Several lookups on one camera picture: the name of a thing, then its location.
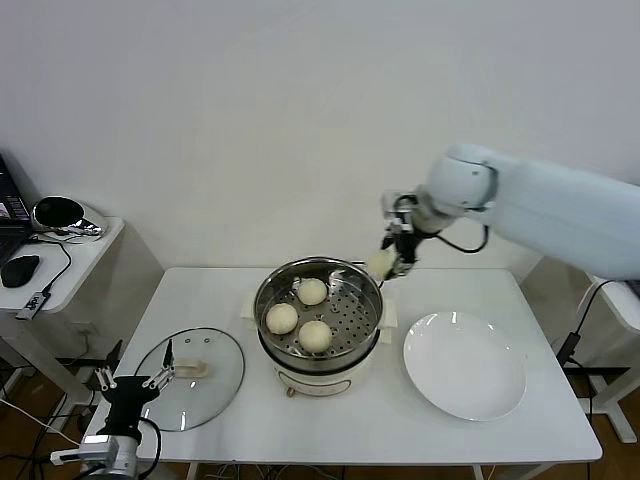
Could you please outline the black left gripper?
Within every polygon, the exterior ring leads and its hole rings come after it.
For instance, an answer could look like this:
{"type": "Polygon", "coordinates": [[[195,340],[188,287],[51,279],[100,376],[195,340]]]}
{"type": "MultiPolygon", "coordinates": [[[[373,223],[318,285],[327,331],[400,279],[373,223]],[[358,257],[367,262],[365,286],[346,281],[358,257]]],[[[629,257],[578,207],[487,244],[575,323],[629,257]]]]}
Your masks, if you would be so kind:
{"type": "Polygon", "coordinates": [[[101,366],[95,369],[95,376],[104,399],[110,409],[104,426],[97,431],[98,435],[109,436],[141,436],[138,428],[143,407],[160,395],[175,377],[173,341],[167,342],[162,360],[162,368],[150,378],[148,376],[119,376],[115,379],[114,371],[119,364],[123,341],[119,340],[107,354],[101,366]]]}

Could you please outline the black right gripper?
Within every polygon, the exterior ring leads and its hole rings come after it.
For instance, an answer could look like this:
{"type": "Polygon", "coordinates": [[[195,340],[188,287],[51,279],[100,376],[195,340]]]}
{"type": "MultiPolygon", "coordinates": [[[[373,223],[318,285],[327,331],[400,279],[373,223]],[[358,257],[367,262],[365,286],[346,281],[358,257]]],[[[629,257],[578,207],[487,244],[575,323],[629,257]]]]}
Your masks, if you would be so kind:
{"type": "Polygon", "coordinates": [[[393,246],[396,250],[396,259],[391,263],[385,279],[395,279],[408,275],[417,261],[417,248],[419,235],[416,231],[400,230],[393,233],[387,232],[381,242],[380,249],[387,250],[393,246]]]}

